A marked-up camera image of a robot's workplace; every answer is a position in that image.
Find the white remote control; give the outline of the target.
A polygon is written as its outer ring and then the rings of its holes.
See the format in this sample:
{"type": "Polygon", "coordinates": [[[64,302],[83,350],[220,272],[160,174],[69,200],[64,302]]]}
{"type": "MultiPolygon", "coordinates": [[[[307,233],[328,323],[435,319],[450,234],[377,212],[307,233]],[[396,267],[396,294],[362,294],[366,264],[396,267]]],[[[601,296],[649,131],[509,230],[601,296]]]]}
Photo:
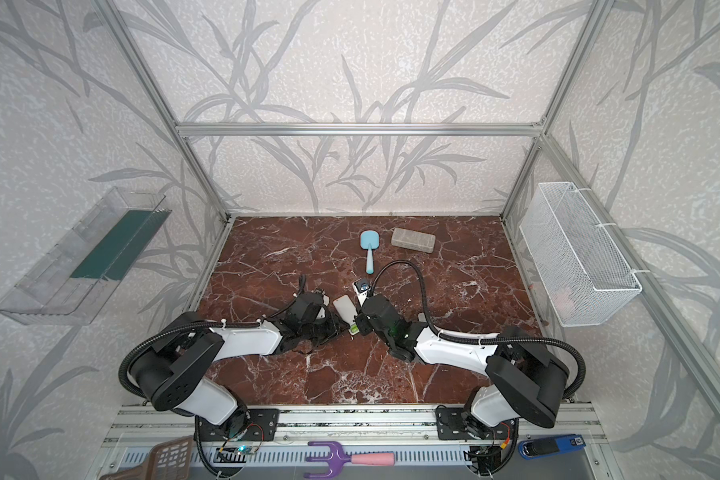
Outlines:
{"type": "Polygon", "coordinates": [[[343,295],[333,301],[333,306],[340,319],[347,324],[349,333],[354,336],[359,333],[356,324],[357,308],[348,295],[343,295]]]}

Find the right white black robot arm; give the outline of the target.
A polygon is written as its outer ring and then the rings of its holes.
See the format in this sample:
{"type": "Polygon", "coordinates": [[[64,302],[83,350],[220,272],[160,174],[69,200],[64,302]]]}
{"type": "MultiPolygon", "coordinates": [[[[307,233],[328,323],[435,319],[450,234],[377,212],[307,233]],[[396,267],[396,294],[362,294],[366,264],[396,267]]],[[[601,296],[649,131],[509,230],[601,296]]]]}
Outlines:
{"type": "Polygon", "coordinates": [[[405,320],[381,295],[364,300],[354,322],[360,334],[377,334],[399,360],[486,376],[491,385],[470,395],[466,419],[485,427],[515,418],[542,428],[555,425],[570,370],[548,350],[549,339],[529,336],[518,327],[486,336],[435,333],[426,322],[405,320]]]}

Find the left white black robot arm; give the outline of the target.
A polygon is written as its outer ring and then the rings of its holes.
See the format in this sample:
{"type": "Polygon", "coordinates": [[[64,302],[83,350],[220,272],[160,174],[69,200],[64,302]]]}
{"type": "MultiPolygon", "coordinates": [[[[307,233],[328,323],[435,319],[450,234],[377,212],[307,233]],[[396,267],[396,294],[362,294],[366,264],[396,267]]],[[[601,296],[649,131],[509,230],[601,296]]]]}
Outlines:
{"type": "Polygon", "coordinates": [[[126,354],[118,378],[124,389],[157,411],[197,416],[220,426],[245,407],[230,390],[206,377],[215,363],[280,355],[305,341],[317,348],[347,329],[320,290],[301,291],[274,315],[253,323],[210,321],[188,311],[126,354]]]}

